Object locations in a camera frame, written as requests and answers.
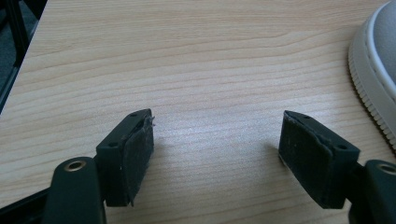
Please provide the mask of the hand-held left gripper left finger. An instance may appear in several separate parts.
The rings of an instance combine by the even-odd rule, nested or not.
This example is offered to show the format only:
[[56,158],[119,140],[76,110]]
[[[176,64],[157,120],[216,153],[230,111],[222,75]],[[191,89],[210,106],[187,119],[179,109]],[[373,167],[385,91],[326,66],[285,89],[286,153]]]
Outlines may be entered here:
[[107,206],[134,205],[154,151],[149,108],[127,115],[96,147],[102,196]]

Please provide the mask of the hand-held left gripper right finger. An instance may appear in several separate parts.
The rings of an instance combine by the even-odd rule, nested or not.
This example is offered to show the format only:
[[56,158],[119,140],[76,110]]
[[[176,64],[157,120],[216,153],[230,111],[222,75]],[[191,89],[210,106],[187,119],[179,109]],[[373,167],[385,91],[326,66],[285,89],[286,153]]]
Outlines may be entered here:
[[344,206],[347,175],[360,155],[355,146],[317,120],[286,110],[278,153],[319,206]]

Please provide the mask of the grey and white shoe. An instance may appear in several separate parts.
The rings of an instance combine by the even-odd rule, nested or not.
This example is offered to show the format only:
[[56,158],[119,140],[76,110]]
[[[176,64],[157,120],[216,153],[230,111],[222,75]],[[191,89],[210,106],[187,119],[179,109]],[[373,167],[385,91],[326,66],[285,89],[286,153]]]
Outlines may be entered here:
[[355,34],[348,65],[362,102],[396,148],[396,0],[379,7]]

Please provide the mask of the black metal stand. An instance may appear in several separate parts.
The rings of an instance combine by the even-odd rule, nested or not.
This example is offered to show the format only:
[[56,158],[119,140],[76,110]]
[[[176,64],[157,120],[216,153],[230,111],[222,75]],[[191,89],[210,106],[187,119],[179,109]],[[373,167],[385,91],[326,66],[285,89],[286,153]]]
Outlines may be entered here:
[[5,7],[6,20],[10,26],[10,31],[16,50],[15,63],[13,64],[10,74],[6,79],[5,85],[0,89],[0,113],[6,104],[7,98],[16,80],[24,56],[29,48],[31,38],[34,35],[35,28],[38,25],[38,22],[36,22],[32,32],[30,34],[27,33],[21,13],[21,6],[19,4],[20,1],[25,3],[25,5],[30,9],[38,21],[40,20],[44,8],[48,2],[48,0],[0,0],[0,6],[3,5]]

